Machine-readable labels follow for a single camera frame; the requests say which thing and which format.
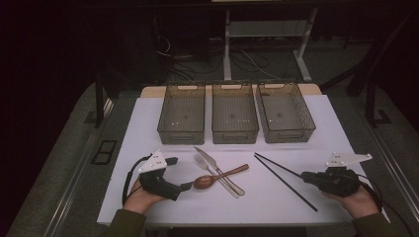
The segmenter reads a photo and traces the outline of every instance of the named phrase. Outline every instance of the sleeve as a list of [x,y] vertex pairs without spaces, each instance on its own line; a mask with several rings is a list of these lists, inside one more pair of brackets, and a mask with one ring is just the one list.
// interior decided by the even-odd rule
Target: sleeve
[[120,209],[109,228],[101,237],[139,237],[144,226],[145,215]]
[[395,229],[381,213],[353,220],[355,230],[361,237],[397,237]]

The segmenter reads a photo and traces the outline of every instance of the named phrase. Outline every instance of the knife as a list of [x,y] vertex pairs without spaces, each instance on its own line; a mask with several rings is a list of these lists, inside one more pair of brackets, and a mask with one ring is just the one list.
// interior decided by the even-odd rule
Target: knife
[[[200,149],[200,148],[198,148],[196,146],[194,146],[194,147],[198,151],[198,153],[216,170],[217,173],[223,174],[222,171],[216,165],[216,161],[212,157],[210,157],[202,149]],[[228,179],[228,177],[224,177],[222,179],[224,179],[227,182],[227,184],[229,186],[231,186],[231,188],[234,189],[237,192],[238,195],[244,196],[244,190],[240,189],[240,187],[238,187],[236,184],[234,184],[232,181],[230,181],[230,179]]]

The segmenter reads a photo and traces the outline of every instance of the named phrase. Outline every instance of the white table surface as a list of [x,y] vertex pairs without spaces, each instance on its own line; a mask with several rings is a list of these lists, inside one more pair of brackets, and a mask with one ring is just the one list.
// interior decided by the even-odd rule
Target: white table surface
[[[253,157],[258,152],[297,172],[324,172],[325,162],[333,152],[353,153],[347,136],[326,96],[304,96],[316,124],[316,130],[306,143],[267,144],[260,126],[256,144],[227,145],[212,143],[210,129],[211,99],[207,98],[205,144],[198,147],[212,156],[224,172],[249,165],[249,170],[230,179],[246,194],[234,198],[220,183],[199,191],[191,188],[182,192],[177,201],[164,200],[147,212],[148,226],[309,226],[350,222],[351,217],[340,203],[324,197],[317,187],[270,165],[277,174],[310,201],[311,209],[266,167]],[[122,192],[126,174],[141,157],[160,149],[163,155],[179,158],[164,175],[174,185],[191,182],[208,173],[194,160],[193,145],[162,145],[157,124],[163,98],[139,98],[135,104],[112,178],[98,217],[98,222],[110,224],[115,212],[122,208]],[[365,175],[360,164],[349,169]]]

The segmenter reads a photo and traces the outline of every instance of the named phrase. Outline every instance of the wooden spoon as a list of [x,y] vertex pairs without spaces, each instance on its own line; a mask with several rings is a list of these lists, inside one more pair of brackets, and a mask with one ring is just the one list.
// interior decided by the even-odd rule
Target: wooden spoon
[[210,175],[205,175],[205,176],[201,176],[197,179],[194,180],[194,187],[197,190],[205,190],[209,187],[212,186],[213,183],[215,183],[215,181],[217,181],[218,179],[221,179],[222,177],[225,176],[229,176],[235,173],[239,173],[242,172],[244,170],[249,169],[249,166],[247,164],[242,165],[238,168],[235,168],[234,170],[230,170],[226,173],[223,173],[222,175],[217,175],[217,176],[210,176]]

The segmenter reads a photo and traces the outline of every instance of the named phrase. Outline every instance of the silver fork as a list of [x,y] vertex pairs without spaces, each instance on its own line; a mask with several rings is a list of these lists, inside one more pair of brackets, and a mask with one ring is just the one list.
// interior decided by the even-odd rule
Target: silver fork
[[[198,163],[198,166],[200,166],[201,169],[208,171],[213,176],[216,175],[212,170],[210,170],[209,164],[204,160],[203,157],[201,157],[199,154],[194,155],[195,160]],[[218,180],[235,198],[238,198],[238,193],[235,192],[223,179]]]

